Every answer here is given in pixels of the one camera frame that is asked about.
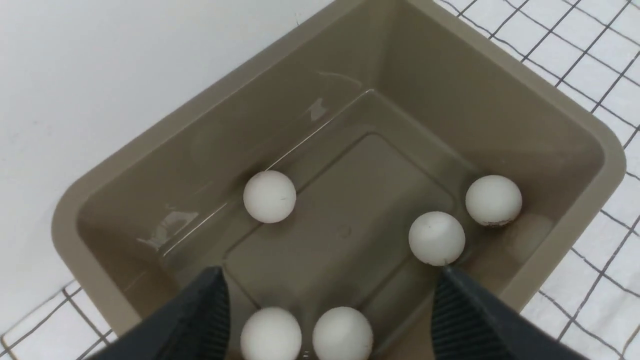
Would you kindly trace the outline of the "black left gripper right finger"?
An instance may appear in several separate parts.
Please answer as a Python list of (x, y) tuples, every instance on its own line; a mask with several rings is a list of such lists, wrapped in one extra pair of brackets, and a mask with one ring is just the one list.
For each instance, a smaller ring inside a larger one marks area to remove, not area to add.
[(581, 360), (461, 269), (436, 283), (430, 341), (437, 360)]

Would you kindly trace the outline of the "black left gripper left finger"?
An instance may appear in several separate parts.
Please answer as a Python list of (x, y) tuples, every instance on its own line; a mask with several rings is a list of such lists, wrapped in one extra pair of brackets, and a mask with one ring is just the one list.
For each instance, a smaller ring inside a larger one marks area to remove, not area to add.
[(178, 295), (91, 360), (224, 360), (230, 292), (220, 266), (205, 268)]

